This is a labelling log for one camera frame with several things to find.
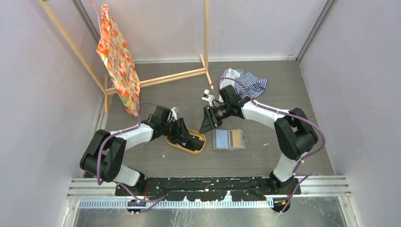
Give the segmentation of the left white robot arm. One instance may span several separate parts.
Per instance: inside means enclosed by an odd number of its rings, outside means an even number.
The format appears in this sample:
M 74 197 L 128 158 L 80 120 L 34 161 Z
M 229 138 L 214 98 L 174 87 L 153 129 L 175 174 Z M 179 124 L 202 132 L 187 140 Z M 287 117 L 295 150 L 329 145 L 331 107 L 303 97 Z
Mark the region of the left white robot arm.
M 206 139 L 197 131 L 186 128 L 183 118 L 178 118 L 174 109 L 157 106 L 149 117 L 137 125 L 108 132 L 94 133 L 80 161 L 80 168 L 102 182 L 121 183 L 134 196 L 141 195 L 146 188 L 142 172 L 123 165 L 126 150 L 164 136 L 172 147 L 197 155 L 204 149 Z

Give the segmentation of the grey card holder wallet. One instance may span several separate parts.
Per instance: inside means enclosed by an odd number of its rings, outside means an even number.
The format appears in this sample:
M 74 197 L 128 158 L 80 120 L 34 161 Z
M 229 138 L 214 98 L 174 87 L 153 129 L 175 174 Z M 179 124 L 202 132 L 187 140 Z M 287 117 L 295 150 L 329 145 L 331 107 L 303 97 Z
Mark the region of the grey card holder wallet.
M 245 150 L 246 137 L 242 129 L 213 131 L 214 150 Z

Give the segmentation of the orange oval tray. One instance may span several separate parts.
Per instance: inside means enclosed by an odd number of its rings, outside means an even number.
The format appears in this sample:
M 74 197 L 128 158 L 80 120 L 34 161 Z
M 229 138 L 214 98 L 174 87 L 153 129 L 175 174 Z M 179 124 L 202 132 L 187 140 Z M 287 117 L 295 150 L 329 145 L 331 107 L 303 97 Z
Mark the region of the orange oval tray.
M 188 129 L 187 131 L 191 136 L 189 140 L 186 140 L 184 143 L 173 143 L 166 137 L 168 145 L 192 155 L 200 154 L 205 148 L 206 136 L 192 129 Z

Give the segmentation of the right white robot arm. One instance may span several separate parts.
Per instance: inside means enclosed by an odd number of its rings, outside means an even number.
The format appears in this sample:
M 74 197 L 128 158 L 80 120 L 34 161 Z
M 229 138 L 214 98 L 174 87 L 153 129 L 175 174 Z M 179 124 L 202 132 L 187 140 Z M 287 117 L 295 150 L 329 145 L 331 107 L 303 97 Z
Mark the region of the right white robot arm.
M 276 194 L 282 194 L 289 187 L 300 160 L 318 142 L 314 124 L 300 108 L 282 110 L 263 105 L 252 97 L 241 97 L 232 85 L 219 90 L 222 101 L 214 105 L 214 96 L 204 90 L 202 100 L 209 105 L 203 108 L 204 118 L 200 134 L 214 130 L 228 117 L 252 120 L 274 129 L 281 150 L 276 167 L 270 173 L 269 186 Z

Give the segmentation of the gold credit card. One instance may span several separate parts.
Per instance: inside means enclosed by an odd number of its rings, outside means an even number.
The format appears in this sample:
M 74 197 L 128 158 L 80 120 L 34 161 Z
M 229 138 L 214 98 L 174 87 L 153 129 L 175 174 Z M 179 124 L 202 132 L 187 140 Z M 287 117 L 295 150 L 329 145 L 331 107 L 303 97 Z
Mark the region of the gold credit card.
M 241 129 L 229 130 L 229 147 L 239 149 L 244 147 L 243 132 Z

